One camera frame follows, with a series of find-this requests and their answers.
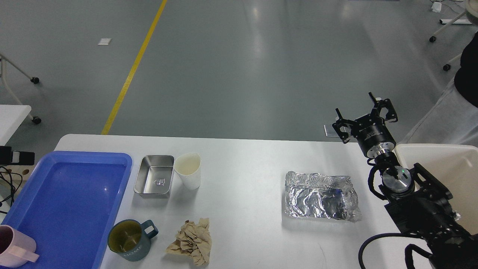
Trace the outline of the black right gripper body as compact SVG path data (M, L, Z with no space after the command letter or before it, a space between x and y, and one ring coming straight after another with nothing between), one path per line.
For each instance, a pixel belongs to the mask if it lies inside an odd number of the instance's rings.
M385 125L386 120L380 116L364 115L355 119L357 126L353 137L357 140L365 157L376 157L379 151L391 151L396 141Z

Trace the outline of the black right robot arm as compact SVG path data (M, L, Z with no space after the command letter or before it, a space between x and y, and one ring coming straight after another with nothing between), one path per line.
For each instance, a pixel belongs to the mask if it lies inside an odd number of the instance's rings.
M415 244L404 250L405 266L415 267L413 252L428 259L434 269L476 269L478 267L477 234L459 225L458 213L449 201L449 189L421 164L403 167L393 152L396 141L386 123L398 121L390 99L369 93L373 108L355 120L345 119L338 108L333 129L343 143L355 138L371 164L367 184L377 198L387 201L389 216L399 233L384 233L367 239L360 247L358 261L363 269L363 253L369 243L384 237L408 237L425 240L429 251Z

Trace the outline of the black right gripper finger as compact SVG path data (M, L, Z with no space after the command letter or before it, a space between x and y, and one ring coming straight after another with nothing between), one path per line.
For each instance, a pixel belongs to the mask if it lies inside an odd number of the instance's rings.
M338 108L336 108L335 111L337 117L335 123L332 124L332 128L335 130L342 143L347 144L351 140L354 129L357 127L357 122L345 119Z
M376 98L372 92L369 92L368 94L373 102L373 108L369 114L370 121L375 124L385 124L386 122L395 123L398 121L398 115L390 99ZM385 117L381 116L382 109L387 110Z

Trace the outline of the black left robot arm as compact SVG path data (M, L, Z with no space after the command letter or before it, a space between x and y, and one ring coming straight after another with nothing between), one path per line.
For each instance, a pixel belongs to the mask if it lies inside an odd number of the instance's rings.
M34 162L34 152L13 151L10 146L0 146L1 166L32 166L34 165Z

